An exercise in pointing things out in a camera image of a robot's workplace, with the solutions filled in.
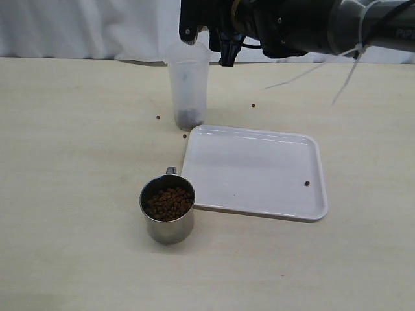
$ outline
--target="stainless steel mug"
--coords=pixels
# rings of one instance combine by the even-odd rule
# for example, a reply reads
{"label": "stainless steel mug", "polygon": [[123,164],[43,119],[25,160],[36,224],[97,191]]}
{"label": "stainless steel mug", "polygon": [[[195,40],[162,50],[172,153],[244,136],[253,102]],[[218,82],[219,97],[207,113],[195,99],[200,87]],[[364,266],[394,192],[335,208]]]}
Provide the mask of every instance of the stainless steel mug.
{"label": "stainless steel mug", "polygon": [[[153,219],[145,211],[147,202],[160,190],[180,187],[191,194],[191,207],[180,218],[171,221]],[[195,190],[185,178],[176,174],[175,167],[167,168],[166,174],[154,178],[147,183],[139,197],[141,211],[145,215],[147,231],[153,240],[161,244],[174,244],[183,241],[193,229],[193,205],[195,204]]]}

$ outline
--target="table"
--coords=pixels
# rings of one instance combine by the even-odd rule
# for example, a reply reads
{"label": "table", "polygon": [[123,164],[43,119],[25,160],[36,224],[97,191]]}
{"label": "table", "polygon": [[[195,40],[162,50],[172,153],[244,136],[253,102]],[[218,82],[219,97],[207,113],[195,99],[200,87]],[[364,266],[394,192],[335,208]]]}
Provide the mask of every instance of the table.
{"label": "table", "polygon": [[137,197],[184,158],[167,68],[0,59],[0,310],[413,310],[415,67],[264,90],[314,65],[212,65],[206,122],[314,137],[327,216],[195,211],[166,248]]}

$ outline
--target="dog food pellet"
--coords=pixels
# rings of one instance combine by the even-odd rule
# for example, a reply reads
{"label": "dog food pellet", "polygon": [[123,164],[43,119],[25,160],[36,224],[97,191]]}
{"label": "dog food pellet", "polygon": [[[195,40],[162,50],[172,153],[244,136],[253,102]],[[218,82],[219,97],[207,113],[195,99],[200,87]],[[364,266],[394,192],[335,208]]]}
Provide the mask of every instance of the dog food pellet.
{"label": "dog food pellet", "polygon": [[148,202],[144,211],[161,222],[171,222],[182,217],[192,206],[192,194],[180,187],[159,190]]}

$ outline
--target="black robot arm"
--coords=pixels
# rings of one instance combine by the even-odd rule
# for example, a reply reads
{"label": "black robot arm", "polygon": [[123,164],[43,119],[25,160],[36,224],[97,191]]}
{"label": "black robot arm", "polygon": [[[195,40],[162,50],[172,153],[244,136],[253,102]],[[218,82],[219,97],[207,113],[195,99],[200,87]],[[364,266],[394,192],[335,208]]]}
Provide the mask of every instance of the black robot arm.
{"label": "black robot arm", "polygon": [[193,44],[209,31],[219,64],[232,67],[246,37],[269,58],[338,55],[359,42],[415,52],[415,0],[182,0],[179,35]]}

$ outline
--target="plastic cup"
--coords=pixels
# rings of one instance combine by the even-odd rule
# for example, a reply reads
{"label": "plastic cup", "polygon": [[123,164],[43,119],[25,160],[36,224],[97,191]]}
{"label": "plastic cup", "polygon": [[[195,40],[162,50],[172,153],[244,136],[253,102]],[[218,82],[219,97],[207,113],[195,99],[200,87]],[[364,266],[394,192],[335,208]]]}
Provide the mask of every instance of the plastic cup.
{"label": "plastic cup", "polygon": [[167,49],[174,119],[185,131],[204,123],[211,53],[203,44],[176,43]]}

